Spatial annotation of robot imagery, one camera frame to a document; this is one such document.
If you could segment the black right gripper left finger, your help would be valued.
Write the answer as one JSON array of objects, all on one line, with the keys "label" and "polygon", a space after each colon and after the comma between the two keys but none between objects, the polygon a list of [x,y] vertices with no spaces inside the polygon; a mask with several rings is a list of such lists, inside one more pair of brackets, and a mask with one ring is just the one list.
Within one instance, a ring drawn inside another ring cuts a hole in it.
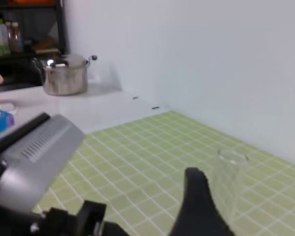
[{"label": "black right gripper left finger", "polygon": [[234,235],[214,204],[205,173],[198,168],[188,167],[184,172],[183,201],[169,235]]}]

